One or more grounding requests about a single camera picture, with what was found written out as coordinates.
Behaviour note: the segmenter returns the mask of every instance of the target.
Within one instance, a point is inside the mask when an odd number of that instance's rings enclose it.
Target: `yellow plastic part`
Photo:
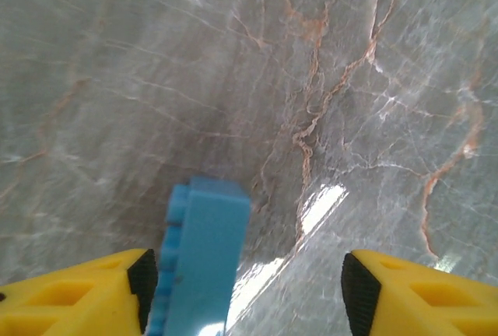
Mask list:
[[[370,336],[497,336],[498,288],[371,250],[352,254],[381,283]]]
[[[142,334],[127,269],[145,252],[127,250],[0,287],[0,335]]]

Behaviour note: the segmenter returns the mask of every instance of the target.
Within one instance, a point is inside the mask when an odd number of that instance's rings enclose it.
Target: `black rubber pad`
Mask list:
[[[128,281],[132,294],[139,298],[140,331],[146,331],[150,304],[157,285],[156,255],[153,249],[147,250],[129,269]]]
[[[341,287],[352,336],[368,336],[381,283],[355,256],[347,253],[342,264]]]

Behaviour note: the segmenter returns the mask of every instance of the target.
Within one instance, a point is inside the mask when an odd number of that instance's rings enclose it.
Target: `gray marble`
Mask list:
[[[254,200],[233,335],[349,334],[355,248],[498,285],[498,0],[0,8],[0,284],[158,248],[206,174]]]

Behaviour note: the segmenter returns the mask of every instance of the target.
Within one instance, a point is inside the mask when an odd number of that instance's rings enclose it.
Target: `blue plastic piece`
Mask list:
[[[174,187],[149,336],[224,334],[250,213],[233,182],[192,177]]]

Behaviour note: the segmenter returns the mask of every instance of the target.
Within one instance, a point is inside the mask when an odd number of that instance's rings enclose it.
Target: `glossy stone surface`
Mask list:
[[[0,283],[158,248],[207,174],[271,268],[235,335],[349,334],[354,248],[498,285],[498,0],[0,6]]]

